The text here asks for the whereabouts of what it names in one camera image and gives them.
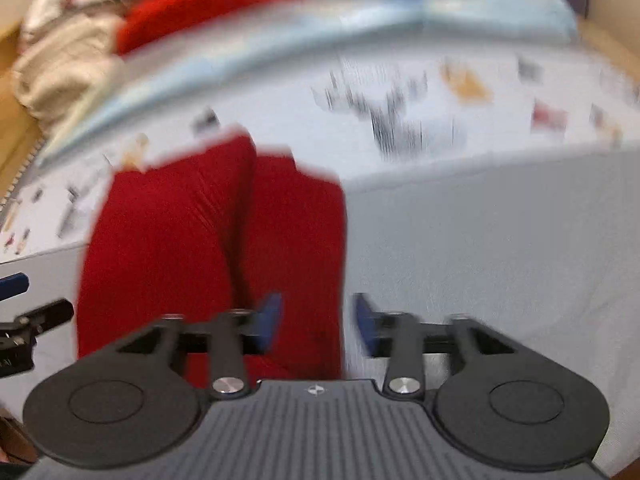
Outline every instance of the beige sweater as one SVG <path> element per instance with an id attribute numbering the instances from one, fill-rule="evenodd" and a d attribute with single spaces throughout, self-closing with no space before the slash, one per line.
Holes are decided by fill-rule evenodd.
<path id="1" fill-rule="evenodd" d="M 117 63 L 112 55 L 122 19 L 114 14 L 78 14 L 28 48 L 14 64 L 14 93 L 40 121 L 43 133 L 100 84 Z"/>

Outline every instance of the blanket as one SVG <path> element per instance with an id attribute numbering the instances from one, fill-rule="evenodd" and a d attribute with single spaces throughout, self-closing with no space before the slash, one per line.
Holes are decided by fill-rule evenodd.
<path id="1" fill-rule="evenodd" d="M 252 380 L 341 376 L 339 305 L 346 219 L 336 183 L 290 156 L 257 155 L 245 132 L 146 173 L 115 175 L 89 244 L 77 308 L 82 357 L 163 314 L 186 322 L 282 295 Z M 207 383 L 207 358 L 186 377 Z"/>
<path id="2" fill-rule="evenodd" d="M 119 62 L 111 56 L 114 14 L 78 14 L 29 47 L 14 64 L 14 95 L 48 134 L 89 88 Z"/>

